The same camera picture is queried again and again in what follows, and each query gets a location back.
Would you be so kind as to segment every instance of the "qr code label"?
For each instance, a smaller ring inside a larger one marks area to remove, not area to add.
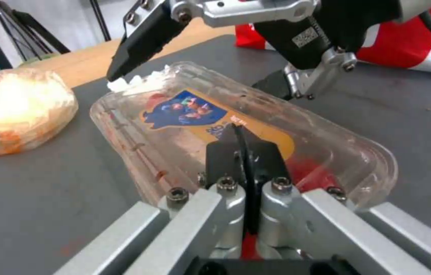
[[[309,27],[303,32],[299,33],[294,38],[292,38],[292,41],[295,43],[295,45],[297,45],[297,47],[301,48],[318,37],[319,35],[317,34],[317,32],[312,27]]]

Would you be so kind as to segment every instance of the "gray mat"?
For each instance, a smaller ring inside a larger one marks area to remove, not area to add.
[[[194,61],[251,85],[285,64],[275,52],[233,43],[233,36],[216,38],[133,73]],[[297,104],[389,148],[400,169],[390,201],[431,226],[431,74],[359,65],[334,89]],[[53,273],[139,199],[89,117],[106,81],[74,91],[79,113],[62,133],[36,150],[0,157],[0,274]]]

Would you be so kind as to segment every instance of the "metal stand leg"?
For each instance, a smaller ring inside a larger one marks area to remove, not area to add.
[[[100,25],[100,29],[102,30],[105,41],[112,40],[110,38],[110,33],[108,32],[107,24],[105,24],[105,20],[103,19],[103,14],[102,14],[102,11],[100,10],[100,6],[98,5],[97,0],[90,0],[90,4],[93,8],[93,12],[95,13],[95,17],[97,18],[98,24]]]

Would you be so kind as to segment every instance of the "plastic clamshell package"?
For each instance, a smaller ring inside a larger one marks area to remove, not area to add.
[[[397,162],[383,146],[189,62],[106,94],[90,115],[153,205],[172,187],[199,188],[205,147],[229,123],[275,142],[302,192],[337,185],[364,208],[382,202],[397,181]]]

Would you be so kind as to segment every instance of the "plastic bag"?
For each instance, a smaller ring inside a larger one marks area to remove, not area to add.
[[[0,71],[0,155],[40,146],[74,117],[78,102],[52,71]]]

